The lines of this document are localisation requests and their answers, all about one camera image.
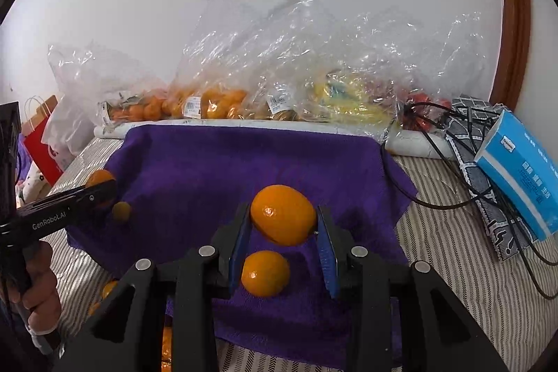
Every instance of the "wooden door frame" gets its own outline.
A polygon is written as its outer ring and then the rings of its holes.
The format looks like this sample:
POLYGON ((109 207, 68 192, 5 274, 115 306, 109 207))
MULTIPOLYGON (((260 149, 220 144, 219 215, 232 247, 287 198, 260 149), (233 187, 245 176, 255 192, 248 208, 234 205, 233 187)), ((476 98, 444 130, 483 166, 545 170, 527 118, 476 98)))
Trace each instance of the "wooden door frame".
POLYGON ((490 95, 492 104, 515 109, 519 99, 531 41, 531 0, 504 0, 502 40, 490 95))

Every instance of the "tissue box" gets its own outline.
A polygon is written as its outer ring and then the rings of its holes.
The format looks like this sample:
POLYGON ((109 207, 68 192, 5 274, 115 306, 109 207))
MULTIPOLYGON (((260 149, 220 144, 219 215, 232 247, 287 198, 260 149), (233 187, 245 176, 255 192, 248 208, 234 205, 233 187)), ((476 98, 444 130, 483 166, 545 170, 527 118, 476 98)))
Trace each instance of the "tissue box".
POLYGON ((558 230, 558 170, 545 149, 504 110, 475 156, 540 240, 558 230))

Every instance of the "finger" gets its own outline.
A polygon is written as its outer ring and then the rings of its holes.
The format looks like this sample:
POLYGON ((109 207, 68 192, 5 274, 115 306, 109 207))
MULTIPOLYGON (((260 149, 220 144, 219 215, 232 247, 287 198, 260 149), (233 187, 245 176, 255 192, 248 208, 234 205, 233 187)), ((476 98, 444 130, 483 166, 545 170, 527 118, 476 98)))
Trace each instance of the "finger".
POLYGON ((50 268, 52 246, 46 241, 39 241, 38 251, 27 262, 27 272, 31 277, 44 273, 50 268))
POLYGON ((56 290, 57 283, 56 275, 50 269, 39 275, 33 282, 33 287, 26 291, 21 298, 24 307, 31 309, 41 304, 56 290))
MULTIPOLYGON (((12 303, 19 303, 21 298, 20 298, 20 293, 17 291, 17 289, 9 281, 6 282, 6 286, 8 287, 9 300, 12 303)), ((1 285, 0 285, 0 299, 6 302, 6 299, 4 298, 4 291, 1 285)))
POLYGON ((29 328, 36 332, 51 329, 58 323, 60 314, 62 314, 60 297, 54 290, 29 316, 29 328))

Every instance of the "clear plastic wrap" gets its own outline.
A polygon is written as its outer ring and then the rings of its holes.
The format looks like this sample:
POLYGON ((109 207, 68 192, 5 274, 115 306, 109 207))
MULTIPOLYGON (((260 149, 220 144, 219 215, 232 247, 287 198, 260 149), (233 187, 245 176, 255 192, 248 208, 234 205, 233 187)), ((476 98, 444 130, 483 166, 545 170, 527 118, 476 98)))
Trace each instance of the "clear plastic wrap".
POLYGON ((285 0, 271 10, 228 59, 248 81, 242 118, 324 121, 311 109, 309 93, 315 75, 340 57, 337 27, 320 0, 285 0))
POLYGON ((60 91, 95 125, 164 118, 163 82, 124 53, 96 43, 85 49, 50 45, 48 62, 60 91))
MULTIPOLYGON (((429 36, 410 14, 390 8, 374 17, 359 16, 353 27, 360 40, 387 57, 387 61, 380 59, 375 65, 388 64, 384 73, 393 81, 399 107, 421 102, 450 107, 451 100, 467 93, 484 68, 482 37, 476 32, 478 20, 477 13, 460 15, 449 32, 429 36)), ((431 120, 443 113, 427 106, 415 111, 431 120)), ((421 118, 401 115, 400 119, 405 129, 432 129, 421 118)))
MULTIPOLYGON (((163 104, 172 117, 332 122, 380 139, 409 102, 449 105, 484 64, 476 15, 425 34, 397 8, 334 18, 320 0, 285 0, 264 18, 209 0, 163 104)), ((432 119, 441 111, 423 108, 432 119)))
POLYGON ((258 12, 242 0, 208 0, 183 50, 163 112, 175 119, 238 118, 247 91, 241 81, 233 83, 225 56, 244 42, 243 33, 258 20, 258 12))

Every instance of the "gray patterned cloth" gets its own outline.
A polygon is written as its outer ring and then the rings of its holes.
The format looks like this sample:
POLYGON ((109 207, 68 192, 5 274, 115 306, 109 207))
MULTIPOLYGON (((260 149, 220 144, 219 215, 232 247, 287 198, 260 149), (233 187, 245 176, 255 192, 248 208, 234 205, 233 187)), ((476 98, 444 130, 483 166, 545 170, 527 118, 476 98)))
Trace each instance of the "gray patterned cloth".
MULTIPOLYGON (((83 184, 94 169, 104 166, 122 144, 95 139, 66 170, 52 192, 83 184)), ((423 200, 456 203, 468 197, 440 160, 397 157, 423 200)), ((412 204, 396 227, 409 262, 426 260, 442 276, 484 329, 510 371, 524 372, 538 359, 558 327, 558 300, 548 302, 535 290, 519 257, 498 261, 475 206, 434 211, 412 204)), ((52 244, 52 269, 58 277, 62 301, 60 334, 63 342, 78 331, 90 306, 100 300, 111 276, 83 251, 71 248, 65 231, 46 238, 52 244)), ((546 257, 556 260, 552 238, 538 244, 546 257)), ((554 292, 558 269, 526 251, 543 289, 554 292)), ((317 372, 327 367, 295 363, 218 341, 222 372, 317 372)))
MULTIPOLYGON (((468 107, 474 107, 498 114, 505 109, 502 105, 492 106, 486 101, 464 96, 454 99, 453 107, 465 115, 467 115, 468 107)), ((478 149, 481 147, 484 137, 488 133, 485 128, 482 128, 479 124, 475 124, 475 120, 484 120, 494 116, 490 113, 472 111, 472 117, 474 126, 471 130, 471 136, 475 147, 472 146, 471 138, 467 131, 467 122, 465 120, 449 119, 447 122, 447 130, 453 133, 457 139, 463 141, 469 149, 474 150, 475 148, 478 149)), ((474 155, 451 136, 447 135, 446 140, 455 153, 459 169, 467 183, 478 192, 485 191, 490 186, 490 182, 482 170, 476 165, 474 155)), ((476 196, 476 194, 471 191, 469 191, 469 195, 471 197, 476 196)), ((490 191, 486 197, 500 202, 493 191, 490 191)), ((510 225, 504 213, 499 208, 494 207, 482 199, 477 200, 475 203, 479 208, 481 220, 485 225, 486 235, 490 238, 490 241, 492 241, 498 258, 500 260, 507 260, 517 254, 517 244, 515 243, 510 225)), ((520 229, 515 229, 518 232, 517 237, 521 249, 528 247, 529 243, 536 243, 538 241, 531 227, 523 221, 519 213, 515 213, 512 223, 519 223, 521 225, 521 231, 520 229), (520 232, 526 234, 528 241, 520 232)))

